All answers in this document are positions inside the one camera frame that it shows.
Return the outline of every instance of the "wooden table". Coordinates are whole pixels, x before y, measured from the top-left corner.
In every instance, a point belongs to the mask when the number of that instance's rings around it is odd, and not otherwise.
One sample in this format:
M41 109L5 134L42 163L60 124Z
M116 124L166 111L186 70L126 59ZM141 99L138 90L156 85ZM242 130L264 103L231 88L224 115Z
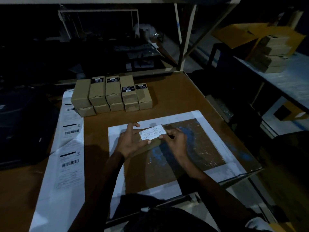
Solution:
M98 173L109 157L108 127L199 110L225 142L247 176L260 170L261 165L249 153L220 115L186 74L136 79L146 82L153 108L136 112L111 112L84 118L85 197L97 182ZM37 165L0 171L1 231L28 231L48 159Z

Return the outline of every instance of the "black label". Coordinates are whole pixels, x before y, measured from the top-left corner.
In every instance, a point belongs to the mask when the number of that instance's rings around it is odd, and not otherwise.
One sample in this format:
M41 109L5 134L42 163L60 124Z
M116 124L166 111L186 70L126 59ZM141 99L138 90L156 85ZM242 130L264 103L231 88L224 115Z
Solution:
M109 79L106 80L106 83L118 82L118 81L119 81L119 80L118 80L118 77L116 77L116 78L109 78Z
M122 87L122 92L130 92L130 91L134 91L135 88L134 86L128 86L128 87Z
M102 77L102 78L95 78L95 79L91 79L91 84L100 83L100 82L103 82L103 81L104 81L104 77Z
M135 87L136 87L136 89L147 89L147 85L146 84L136 85Z

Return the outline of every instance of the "barcode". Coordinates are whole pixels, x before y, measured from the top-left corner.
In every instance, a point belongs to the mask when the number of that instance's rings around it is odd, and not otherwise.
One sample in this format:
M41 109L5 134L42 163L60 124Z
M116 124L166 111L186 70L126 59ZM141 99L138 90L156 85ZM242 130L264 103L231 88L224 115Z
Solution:
M76 164L76 163L78 163L78 162L79 162L79 159L77 159L77 160L72 160L72 161L70 161L70 162L63 163L63 164L62 164L62 167L66 167L66 166L69 166L69 165L72 165L72 164Z
M72 134L72 133L77 133L77 132L79 132L79 129L72 130L72 131L67 131L67 132L64 133L64 135Z

